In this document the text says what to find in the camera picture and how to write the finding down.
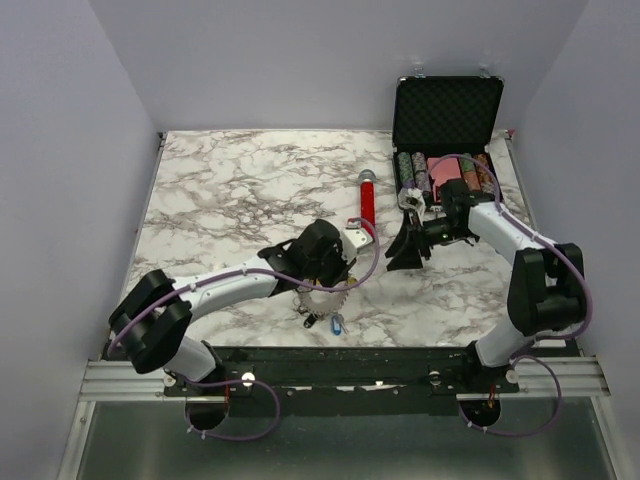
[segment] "screw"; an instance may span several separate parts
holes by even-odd
[[[436,370],[429,372],[429,383],[431,383],[431,385],[433,385],[434,387],[440,385],[442,383],[440,381],[440,372]]]
[[[507,379],[507,382],[511,384],[518,383],[519,375],[515,370],[509,370],[504,377]]]
[[[173,387],[176,384],[176,379],[171,375],[165,375],[165,377],[162,379],[162,383],[165,387]]]

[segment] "black bracket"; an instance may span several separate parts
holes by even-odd
[[[173,291],[172,283],[162,270],[147,273],[109,317],[111,330],[121,332],[149,305]],[[121,345],[136,372],[152,372],[171,360],[190,321],[191,304],[174,297],[134,326]]]

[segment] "gray wall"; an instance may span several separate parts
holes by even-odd
[[[157,136],[86,0],[0,15],[0,478],[54,478]]]
[[[591,0],[516,145],[543,232],[584,251],[595,320],[583,343],[600,357],[640,469],[639,58],[640,3]]]
[[[91,0],[163,129],[390,128],[396,79],[506,79],[515,126],[586,0]]]

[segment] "white robotic arm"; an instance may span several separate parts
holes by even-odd
[[[357,255],[372,242],[357,224],[338,232],[330,223],[316,220],[297,239],[265,248],[234,267],[175,279],[161,270],[150,272],[118,306],[109,323],[118,334],[159,297],[170,296],[163,309],[154,309],[135,322],[121,344],[138,373],[164,368],[197,382],[215,370],[216,359],[207,345],[185,335],[190,323],[236,303],[292,290],[297,285],[290,279],[311,279],[333,287],[347,279]],[[180,294],[172,296],[171,292]]]
[[[422,268],[422,258],[430,258],[434,246],[473,237],[489,243],[512,265],[509,318],[473,343],[480,367],[507,365],[536,336],[584,320],[584,291],[544,244],[555,245],[582,273],[582,253],[576,245],[557,245],[546,237],[526,236],[504,218],[493,196],[470,192],[463,179],[449,180],[440,194],[446,216],[427,222],[422,220],[421,193],[413,197],[414,208],[405,214],[400,233],[385,254],[391,258],[387,269]]]

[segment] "small tool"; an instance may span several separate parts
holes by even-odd
[[[320,318],[320,317],[318,317],[317,315],[314,315],[312,313],[311,315],[309,315],[307,317],[307,319],[304,321],[304,323],[302,325],[304,326],[304,328],[311,328],[318,321],[318,318]]]

